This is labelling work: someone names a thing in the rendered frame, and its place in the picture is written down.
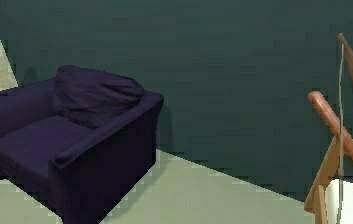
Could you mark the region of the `thin grey rod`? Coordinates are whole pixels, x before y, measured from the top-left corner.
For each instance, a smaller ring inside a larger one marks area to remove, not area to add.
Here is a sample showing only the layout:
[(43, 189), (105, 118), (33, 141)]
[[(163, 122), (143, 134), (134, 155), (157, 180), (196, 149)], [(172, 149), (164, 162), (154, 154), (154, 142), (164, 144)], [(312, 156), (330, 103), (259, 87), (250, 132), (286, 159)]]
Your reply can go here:
[(344, 44), (341, 44), (341, 57), (339, 63), (339, 71), (338, 71), (338, 103), (339, 103), (339, 115), (340, 115), (340, 147), (339, 147), (339, 168), (338, 168), (338, 186), (339, 186), (339, 202), (338, 202), (338, 210), (337, 210), (337, 220), (336, 224), (341, 224), (342, 218), (342, 209), (343, 209), (343, 177), (344, 177), (344, 146), (343, 146), (343, 103), (342, 103), (342, 77), (344, 71), (344, 52), (345, 52)]

